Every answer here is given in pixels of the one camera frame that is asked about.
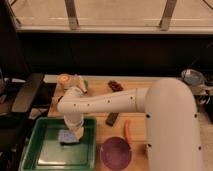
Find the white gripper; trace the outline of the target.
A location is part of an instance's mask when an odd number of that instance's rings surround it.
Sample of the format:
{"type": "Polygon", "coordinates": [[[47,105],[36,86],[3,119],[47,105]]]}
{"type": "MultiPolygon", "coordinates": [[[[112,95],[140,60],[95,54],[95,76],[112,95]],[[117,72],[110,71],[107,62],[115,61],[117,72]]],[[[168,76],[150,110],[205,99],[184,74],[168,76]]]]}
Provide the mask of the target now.
{"type": "Polygon", "coordinates": [[[80,140],[84,134],[84,118],[82,116],[78,117],[77,119],[73,119],[71,116],[65,116],[65,124],[74,134],[74,137],[77,140],[80,140]]]}

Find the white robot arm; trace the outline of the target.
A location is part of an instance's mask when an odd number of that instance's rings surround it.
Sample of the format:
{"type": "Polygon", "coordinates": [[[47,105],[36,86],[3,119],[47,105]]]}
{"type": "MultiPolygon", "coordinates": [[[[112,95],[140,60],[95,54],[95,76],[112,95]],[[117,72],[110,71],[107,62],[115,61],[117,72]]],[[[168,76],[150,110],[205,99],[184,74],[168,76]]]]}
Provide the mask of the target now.
{"type": "Polygon", "coordinates": [[[149,171],[204,171],[197,107],[189,87],[175,78],[135,88],[84,97],[69,88],[57,110],[76,131],[85,113],[142,112],[146,115],[149,171]]]}

